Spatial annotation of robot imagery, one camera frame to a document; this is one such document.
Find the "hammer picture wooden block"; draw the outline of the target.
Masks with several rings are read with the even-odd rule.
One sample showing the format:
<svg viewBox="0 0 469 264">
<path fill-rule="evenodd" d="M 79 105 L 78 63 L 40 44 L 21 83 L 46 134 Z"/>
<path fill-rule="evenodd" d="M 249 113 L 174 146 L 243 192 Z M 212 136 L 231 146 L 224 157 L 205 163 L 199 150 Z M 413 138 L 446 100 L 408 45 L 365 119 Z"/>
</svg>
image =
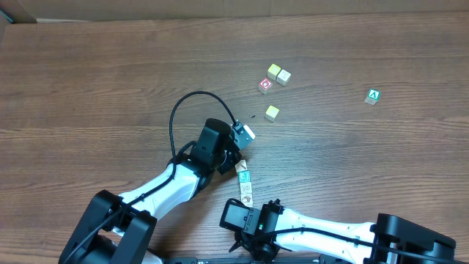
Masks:
<svg viewBox="0 0 469 264">
<path fill-rule="evenodd" d="M 247 168 L 246 160 L 240 160 L 240 161 L 235 165 L 236 173 L 239 173 L 239 172 L 242 172 L 242 171 L 246 171 L 247 169 L 248 169 L 248 168 Z"/>
</svg>

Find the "green framed wooden block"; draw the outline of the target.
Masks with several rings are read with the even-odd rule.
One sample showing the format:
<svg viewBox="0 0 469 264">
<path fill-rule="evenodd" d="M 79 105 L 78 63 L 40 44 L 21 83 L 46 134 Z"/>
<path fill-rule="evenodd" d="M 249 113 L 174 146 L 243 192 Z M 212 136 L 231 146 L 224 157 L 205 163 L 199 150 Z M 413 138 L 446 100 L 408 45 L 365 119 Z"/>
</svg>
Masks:
<svg viewBox="0 0 469 264">
<path fill-rule="evenodd" d="M 251 182 L 251 173 L 248 170 L 239 171 L 237 174 L 240 183 Z"/>
</svg>

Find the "number two wooden block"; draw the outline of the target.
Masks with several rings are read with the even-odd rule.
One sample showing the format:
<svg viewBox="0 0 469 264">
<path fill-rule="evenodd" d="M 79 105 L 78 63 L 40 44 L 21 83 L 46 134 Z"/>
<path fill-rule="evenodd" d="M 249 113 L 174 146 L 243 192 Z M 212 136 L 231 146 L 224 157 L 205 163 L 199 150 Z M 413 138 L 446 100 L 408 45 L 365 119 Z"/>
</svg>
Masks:
<svg viewBox="0 0 469 264">
<path fill-rule="evenodd" d="M 252 193 L 252 184 L 251 184 L 251 182 L 241 182 L 240 183 L 240 192 L 242 194 L 251 194 Z"/>
</svg>

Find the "acorn picture wooden block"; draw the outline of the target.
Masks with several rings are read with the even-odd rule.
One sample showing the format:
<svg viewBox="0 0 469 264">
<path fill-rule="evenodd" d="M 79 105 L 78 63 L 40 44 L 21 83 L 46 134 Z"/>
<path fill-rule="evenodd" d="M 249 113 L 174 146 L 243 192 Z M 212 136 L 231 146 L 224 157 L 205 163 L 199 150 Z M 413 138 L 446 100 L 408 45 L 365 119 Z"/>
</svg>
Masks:
<svg viewBox="0 0 469 264">
<path fill-rule="evenodd" d="M 253 207 L 254 202 L 253 202 L 253 195 L 251 193 L 246 193 L 246 194 L 241 194 L 240 195 L 240 201 L 248 207 Z"/>
</svg>

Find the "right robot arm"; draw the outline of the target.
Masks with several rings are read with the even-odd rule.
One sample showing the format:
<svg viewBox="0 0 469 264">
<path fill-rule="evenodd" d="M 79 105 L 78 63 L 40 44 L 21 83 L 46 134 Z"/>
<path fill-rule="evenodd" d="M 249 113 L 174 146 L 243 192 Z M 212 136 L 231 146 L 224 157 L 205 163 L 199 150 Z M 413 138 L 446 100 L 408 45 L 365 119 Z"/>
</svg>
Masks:
<svg viewBox="0 0 469 264">
<path fill-rule="evenodd" d="M 244 248 L 270 263 L 280 250 L 315 252 L 346 263 L 455 263 L 454 239 L 395 215 L 360 224 L 316 219 L 272 200 L 260 209 L 226 201 L 220 227 L 234 233 L 232 250 Z"/>
</svg>

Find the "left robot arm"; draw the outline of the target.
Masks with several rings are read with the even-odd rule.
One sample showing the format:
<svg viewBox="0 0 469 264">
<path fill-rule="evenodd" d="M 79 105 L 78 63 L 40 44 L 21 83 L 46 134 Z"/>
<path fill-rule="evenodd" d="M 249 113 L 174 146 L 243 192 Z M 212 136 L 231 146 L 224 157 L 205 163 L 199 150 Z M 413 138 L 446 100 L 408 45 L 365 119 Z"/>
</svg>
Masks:
<svg viewBox="0 0 469 264">
<path fill-rule="evenodd" d="M 256 136 L 241 122 L 209 118 L 199 139 L 187 143 L 166 169 L 141 187 L 93 196 L 70 236 L 61 263 L 161 263 L 147 251 L 158 220 L 206 188 L 242 158 Z"/>
</svg>

